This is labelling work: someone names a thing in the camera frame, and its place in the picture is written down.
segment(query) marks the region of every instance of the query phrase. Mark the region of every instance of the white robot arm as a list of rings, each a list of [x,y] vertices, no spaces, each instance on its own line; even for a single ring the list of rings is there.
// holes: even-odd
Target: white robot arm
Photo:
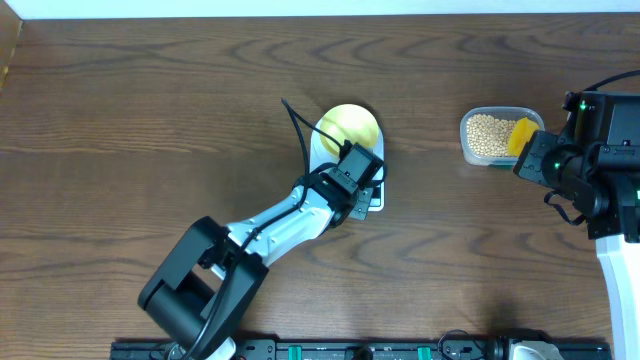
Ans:
[[[609,293],[616,359],[640,359],[640,243],[622,235],[596,240]]]
[[[359,144],[294,186],[283,201],[242,222],[194,223],[138,298],[138,304],[180,346],[185,358],[228,360],[235,332],[269,266],[298,244],[315,239],[347,217],[364,220],[383,161]],[[223,280],[214,292],[192,268]]]

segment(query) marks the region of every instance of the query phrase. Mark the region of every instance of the clear plastic container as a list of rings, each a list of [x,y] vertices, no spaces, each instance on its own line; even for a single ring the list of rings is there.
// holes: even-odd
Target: clear plastic container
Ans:
[[[526,117],[529,118],[529,120],[537,122],[538,125],[540,125],[540,130],[544,130],[542,118],[538,113],[531,109],[511,106],[488,106],[475,108],[469,111],[460,122],[460,142],[462,143],[462,153],[464,154],[464,159],[467,160],[469,164],[473,165],[513,166],[518,162],[518,157],[516,156],[482,156],[471,150],[471,147],[469,146],[469,138],[467,136],[467,122],[476,114],[491,115],[496,119],[509,121],[518,121]]]

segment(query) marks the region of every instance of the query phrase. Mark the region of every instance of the wood grain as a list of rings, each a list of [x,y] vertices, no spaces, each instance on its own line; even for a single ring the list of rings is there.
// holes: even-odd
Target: wood grain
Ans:
[[[0,89],[9,71],[9,63],[18,43],[21,26],[22,20],[18,15],[4,0],[0,0]]]
[[[302,173],[280,97],[309,119],[371,108],[387,202],[278,261],[243,329],[355,339],[521,326],[611,341],[585,229],[545,207],[544,189],[468,165],[458,129],[474,107],[512,105],[559,130],[566,90],[640,66],[639,23],[28,22],[0,98],[0,357],[104,359],[117,338],[164,336],[136,298],[185,229],[249,217]]]

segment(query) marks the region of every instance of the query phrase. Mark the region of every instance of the green connector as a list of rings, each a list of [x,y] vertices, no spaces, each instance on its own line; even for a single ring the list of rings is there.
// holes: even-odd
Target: green connector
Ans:
[[[431,348],[430,347],[419,347],[418,348],[418,360],[431,360]]]
[[[289,360],[302,360],[302,346],[289,346]]]

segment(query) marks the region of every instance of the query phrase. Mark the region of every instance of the black cable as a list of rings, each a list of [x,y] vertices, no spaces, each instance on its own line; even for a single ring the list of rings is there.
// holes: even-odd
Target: black cable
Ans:
[[[287,106],[287,109],[291,110],[293,112],[293,115],[300,120],[300,122],[302,122],[303,124],[305,124],[306,126],[308,126],[311,130],[318,132],[318,134],[326,137],[327,139],[333,141],[337,146],[338,146],[338,150],[342,149],[342,146],[338,140],[336,140],[334,137],[332,137],[331,135],[327,134],[326,132],[318,129],[317,127],[315,127],[313,124],[311,124],[310,122],[308,122],[307,120],[305,120],[302,116],[300,116],[300,114],[298,114],[295,110],[291,109],[291,107],[289,107],[288,104],[286,104],[285,106]]]
[[[276,221],[283,219],[285,216],[293,213],[294,211],[298,211],[302,207],[302,205],[304,205],[304,202],[307,198],[307,192],[309,190],[309,153],[307,152],[307,145],[304,141],[304,136],[302,135],[302,130],[300,129],[300,125],[298,125],[298,122],[296,121],[295,112],[293,111],[293,109],[291,109],[287,100],[282,99],[282,104],[285,106],[285,108],[287,108],[287,112],[289,112],[289,116],[291,117],[291,122],[293,122],[293,126],[296,129],[296,133],[298,134],[298,140],[300,141],[300,147],[302,149],[302,157],[304,161],[304,188],[302,191],[302,196],[300,197],[300,201],[298,201],[298,204],[296,206],[292,207],[289,210],[283,211],[279,215],[276,215],[273,218],[271,218],[270,220],[265,221],[262,225],[255,227],[251,231],[249,236],[247,236],[247,238],[244,240],[240,248],[237,250],[236,257],[231,263],[231,266],[226,271],[226,275],[224,277],[224,280],[222,281],[222,284],[220,285],[220,289],[218,289],[218,294],[211,306],[211,311],[207,316],[207,320],[202,326],[202,329],[200,329],[200,332],[198,333],[198,336],[196,337],[196,340],[194,341],[193,345],[191,345],[189,350],[182,356],[181,360],[189,360],[191,358],[195,349],[202,342],[202,338],[204,337],[204,334],[209,330],[209,327],[211,327],[211,323],[213,322],[213,319],[215,318],[216,313],[220,308],[220,303],[222,302],[222,299],[224,298],[224,294],[226,293],[227,288],[229,287],[229,283],[231,282],[230,279],[233,277],[233,273],[238,267],[240,260],[246,255],[244,251],[247,248],[247,246],[258,234],[260,234],[268,226],[275,223]]]
[[[618,81],[618,80],[622,80],[622,79],[626,79],[632,76],[640,76],[640,70],[633,70],[633,71],[628,71],[626,73],[622,73],[622,74],[618,74],[618,75],[614,75],[610,78],[606,78],[598,83],[595,83],[591,86],[589,86],[588,88],[582,90],[582,91],[596,91],[598,90],[599,87],[601,86],[605,86],[607,84],[611,84],[614,81]]]
[[[453,360],[453,359],[452,359],[449,355],[446,355],[446,354],[444,353],[444,351],[442,351],[442,341],[443,341],[447,336],[449,336],[449,335],[451,335],[451,334],[453,334],[453,333],[462,333],[462,334],[464,334],[464,335],[467,335],[467,336],[471,337],[471,335],[469,335],[469,333],[468,333],[468,332],[466,332],[466,331],[464,331],[464,330],[462,330],[462,329],[453,329],[453,330],[449,330],[449,331],[447,331],[446,333],[444,333],[444,335],[442,335],[442,337],[440,338],[440,340],[438,340],[438,352],[439,352],[439,353],[440,353],[440,355],[441,355],[443,358],[445,358],[446,360]],[[485,348],[484,348],[484,346],[480,346],[480,344],[478,344],[478,342],[477,342],[473,337],[471,337],[471,341],[472,341],[472,342],[473,342],[473,344],[478,348],[478,350],[480,350],[480,352],[482,352],[482,354],[483,354],[483,356],[481,356],[481,357],[479,357],[479,358],[477,358],[477,359],[473,359],[473,360],[479,360],[479,359],[484,358],[484,355],[485,355],[485,353],[484,353],[484,352],[485,352]]]
[[[558,214],[560,214],[560,217],[562,217],[562,220],[564,220],[567,224],[569,225],[573,225],[573,226],[578,226],[580,224],[582,224],[587,217],[584,215],[580,215],[577,218],[571,220],[569,219],[569,215],[567,215],[567,213],[564,211],[564,209],[562,208],[562,206],[558,205],[558,204],[552,204],[550,201],[551,199],[553,199],[554,196],[556,195],[561,195],[558,191],[556,190],[552,190],[549,191],[547,193],[547,195],[544,196],[544,203],[551,206],[552,208],[556,209],[556,211],[558,212]]]

